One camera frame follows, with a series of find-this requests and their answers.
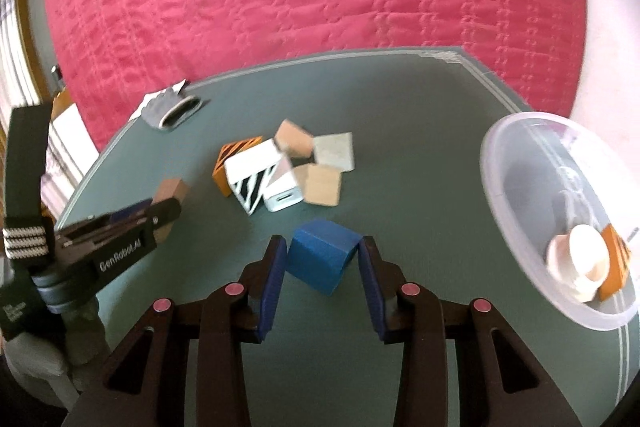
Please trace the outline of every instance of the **orange striped block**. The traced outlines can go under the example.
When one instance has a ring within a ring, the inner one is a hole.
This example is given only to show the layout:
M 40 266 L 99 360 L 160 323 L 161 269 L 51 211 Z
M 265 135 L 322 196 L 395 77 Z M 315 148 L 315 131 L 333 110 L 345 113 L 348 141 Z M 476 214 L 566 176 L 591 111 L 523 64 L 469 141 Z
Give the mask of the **orange striped block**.
M 602 230 L 602 238 L 607 244 L 609 250 L 610 268 L 609 275 L 602 283 L 598 290 L 600 300 L 604 301 L 618 292 L 626 283 L 629 276 L 629 260 L 631 251 L 628 249 L 625 241 L 618 235 L 612 224 L 608 224 Z
M 251 147 L 258 145 L 258 143 L 261 142 L 262 136 L 256 136 L 255 138 L 248 138 L 246 140 L 240 140 L 239 142 L 228 143 L 220 149 L 216 166 L 213 168 L 212 178 L 225 198 L 228 198 L 231 195 L 231 187 L 229 187 L 229 184 L 226 182 L 225 161 L 228 158 L 231 158 L 234 154 L 251 149 Z

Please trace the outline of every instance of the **blue block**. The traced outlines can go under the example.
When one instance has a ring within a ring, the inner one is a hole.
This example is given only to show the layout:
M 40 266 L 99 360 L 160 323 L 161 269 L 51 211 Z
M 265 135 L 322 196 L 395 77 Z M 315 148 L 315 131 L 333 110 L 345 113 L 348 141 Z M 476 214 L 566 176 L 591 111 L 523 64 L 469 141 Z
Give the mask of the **blue block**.
M 331 295 L 361 239 L 359 233 L 331 221 L 310 221 L 293 233 L 287 271 L 311 288 Z

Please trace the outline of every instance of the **black and white strap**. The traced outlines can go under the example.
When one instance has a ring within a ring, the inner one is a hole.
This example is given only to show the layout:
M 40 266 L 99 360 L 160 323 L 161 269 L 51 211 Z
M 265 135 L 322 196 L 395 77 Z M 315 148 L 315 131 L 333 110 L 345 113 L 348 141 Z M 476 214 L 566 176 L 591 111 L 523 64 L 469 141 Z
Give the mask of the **black and white strap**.
M 47 233 L 44 227 L 2 229 L 4 253 L 9 259 L 26 259 L 47 255 Z

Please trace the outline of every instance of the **table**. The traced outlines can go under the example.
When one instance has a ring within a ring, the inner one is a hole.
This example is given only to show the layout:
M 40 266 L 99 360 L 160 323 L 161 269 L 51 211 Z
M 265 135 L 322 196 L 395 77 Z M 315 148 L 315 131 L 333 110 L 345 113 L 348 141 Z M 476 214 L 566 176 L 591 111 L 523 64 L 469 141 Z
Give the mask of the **table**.
M 487 68 L 457 48 L 337 52 L 223 74 L 188 92 L 206 107 L 171 133 L 130 122 L 58 224 L 150 197 L 164 178 L 191 186 L 167 242 L 98 294 L 112 346 L 156 298 L 205 298 L 259 259 L 272 233 L 290 241 L 297 226 L 323 217 L 373 235 L 387 260 L 440 298 L 488 298 L 585 427 L 608 416 L 639 368 L 638 317 L 614 331 L 580 327 L 514 261 L 484 197 L 479 149 L 495 121 L 528 107 Z M 271 137 L 284 118 L 317 135 L 353 132 L 356 169 L 344 175 L 337 207 L 300 203 L 248 217 L 211 179 L 218 151 Z M 373 332 L 356 263 L 331 297 L 287 274 L 273 331 L 242 352 L 254 427 L 392 425 L 402 347 L 383 346 Z M 193 408 L 191 382 L 188 425 Z

